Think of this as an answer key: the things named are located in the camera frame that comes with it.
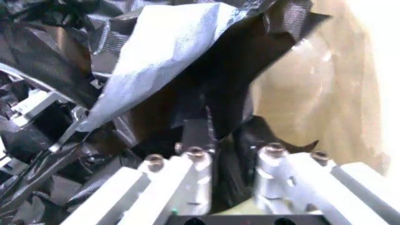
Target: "beige wall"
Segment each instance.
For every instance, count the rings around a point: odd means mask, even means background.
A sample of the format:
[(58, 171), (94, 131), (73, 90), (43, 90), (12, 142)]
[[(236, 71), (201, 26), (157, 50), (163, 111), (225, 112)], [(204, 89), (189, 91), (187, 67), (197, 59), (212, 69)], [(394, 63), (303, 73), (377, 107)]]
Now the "beige wall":
[(381, 31), (377, 17), (385, 7), (315, 0), (313, 11), (333, 18), (253, 83), (256, 114), (286, 141), (302, 145), (319, 139), (317, 148), (338, 163), (362, 161), (386, 173), (396, 158), (397, 139), (390, 136), (399, 121), (388, 117), (393, 112), (387, 106), (399, 95), (388, 88), (395, 80), (383, 79), (385, 72), (377, 70), (388, 57), (375, 54), (376, 46), (387, 41), (374, 36)]

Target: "metal clamp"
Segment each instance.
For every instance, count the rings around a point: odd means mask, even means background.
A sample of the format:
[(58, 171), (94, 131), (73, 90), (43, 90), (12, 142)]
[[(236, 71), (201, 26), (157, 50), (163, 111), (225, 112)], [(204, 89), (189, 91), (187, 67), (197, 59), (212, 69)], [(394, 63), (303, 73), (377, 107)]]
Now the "metal clamp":
[(24, 127), (58, 99), (61, 97), (53, 91), (38, 90), (11, 108), (15, 112), (11, 121), (19, 127)]
[(320, 210), (333, 225), (387, 224), (309, 153), (277, 157), (263, 149), (256, 171), (254, 197), (258, 206), (290, 201), (297, 211)]
[(63, 135), (57, 140), (57, 142), (49, 147), (51, 152), (58, 151), (63, 144), (76, 132), (78, 126), (87, 118), (87, 110), (83, 107), (76, 106), (71, 110), (71, 115), (73, 118), (72, 124), (67, 128)]

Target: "machine part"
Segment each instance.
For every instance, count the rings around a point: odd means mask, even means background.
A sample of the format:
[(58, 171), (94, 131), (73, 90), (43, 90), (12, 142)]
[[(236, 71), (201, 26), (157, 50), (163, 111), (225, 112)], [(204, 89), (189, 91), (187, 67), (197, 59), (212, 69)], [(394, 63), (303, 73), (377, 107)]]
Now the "machine part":
[(178, 155), (182, 154), (182, 143), (181, 142), (177, 142), (175, 143), (175, 153), (177, 153)]
[(267, 146), (261, 149), (264, 154), (270, 155), (274, 158), (280, 158), (284, 157), (286, 155), (286, 149), (285, 146), (283, 146), (281, 143), (269, 143)]
[(151, 154), (144, 159), (144, 163), (151, 172), (156, 173), (164, 167), (164, 157), (159, 154)]
[(11, 174), (11, 175), (19, 175), (25, 168), (28, 167), (28, 165), (16, 158), (9, 158), (6, 157), (4, 160), (0, 162), (0, 170)]
[(171, 216), (166, 225), (330, 225), (321, 215)]
[(283, 188), (274, 180), (275, 177), (273, 176), (274, 172), (281, 167), (284, 160), (282, 156), (287, 154), (279, 152), (280, 150), (280, 148), (275, 150), (274, 145), (260, 149), (258, 153), (259, 163), (256, 167), (254, 182), (256, 195), (261, 195), (268, 199), (281, 199), (284, 196)]
[(163, 225), (175, 211), (180, 214), (193, 199), (197, 180), (193, 162), (173, 156), (158, 174), (157, 179), (139, 196), (124, 214), (119, 225)]
[(56, 152), (65, 144), (65, 142), (76, 132), (76, 128), (84, 121), (87, 117), (87, 110), (76, 106), (71, 110), (73, 118), (72, 124), (67, 128), (64, 134), (58, 139), (58, 141), (49, 147), (49, 151)]
[(186, 120), (181, 142), (175, 144), (175, 152), (187, 152), (190, 148), (198, 148), (206, 152), (215, 149), (216, 139), (213, 132), (213, 127), (208, 120)]
[(398, 190), (388, 185), (379, 173), (363, 163), (342, 165), (331, 173), (388, 224), (399, 224), (400, 205), (398, 198), (394, 198)]
[(314, 205), (333, 225), (387, 224), (308, 153), (276, 159), (260, 151), (256, 179), (257, 204), (262, 197), (287, 199), (302, 211)]
[(0, 137), (0, 171), (10, 175), (18, 175), (26, 167), (28, 167), (27, 164), (21, 162), (20, 160), (8, 157), (6, 152), (6, 147), (4, 146), (3, 140)]
[(328, 165), (328, 161), (329, 161), (329, 156), (326, 152), (324, 151), (313, 151), (311, 153), (311, 157), (317, 161), (317, 163), (319, 163), (321, 166), (326, 166)]
[(61, 224), (115, 224), (149, 182), (145, 174), (122, 167)]
[(159, 154), (150, 154), (145, 158), (138, 167), (138, 171), (147, 174), (148, 178), (153, 181), (160, 176), (160, 171), (168, 166), (169, 160)]
[(188, 206), (182, 215), (204, 215), (211, 208), (212, 191), (212, 158), (202, 148), (190, 147), (182, 157), (188, 157), (194, 163), (196, 170), (197, 183), (194, 187), (195, 195), (191, 195)]
[(53, 91), (46, 92), (37, 90), (27, 99), (11, 108), (15, 111), (15, 114), (11, 117), (11, 121), (19, 127), (24, 127), (45, 108), (49, 107), (60, 98), (61, 97)]

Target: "bolt head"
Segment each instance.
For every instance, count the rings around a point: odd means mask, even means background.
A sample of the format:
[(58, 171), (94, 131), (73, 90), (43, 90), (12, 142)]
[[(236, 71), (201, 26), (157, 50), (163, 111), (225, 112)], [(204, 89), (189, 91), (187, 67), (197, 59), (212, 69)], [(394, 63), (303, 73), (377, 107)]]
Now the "bolt head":
[(311, 153), (311, 157), (317, 161), (317, 163), (319, 163), (321, 166), (326, 166), (328, 165), (328, 161), (329, 161), (329, 155), (324, 152), (324, 151), (313, 151)]
[(203, 160), (205, 156), (204, 150), (197, 146), (190, 147), (186, 153), (193, 162), (199, 162)]
[(286, 148), (281, 143), (273, 142), (263, 147), (262, 150), (265, 154), (274, 158), (281, 158), (285, 156)]
[(159, 154), (151, 154), (145, 158), (145, 163), (151, 172), (158, 172), (164, 167), (164, 157)]

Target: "gray fabric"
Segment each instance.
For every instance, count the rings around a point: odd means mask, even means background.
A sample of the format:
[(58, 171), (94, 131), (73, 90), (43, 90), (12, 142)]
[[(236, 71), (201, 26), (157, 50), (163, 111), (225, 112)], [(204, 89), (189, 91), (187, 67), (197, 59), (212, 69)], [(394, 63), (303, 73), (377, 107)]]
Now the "gray fabric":
[(224, 3), (145, 6), (79, 131), (111, 121), (160, 90), (244, 15)]

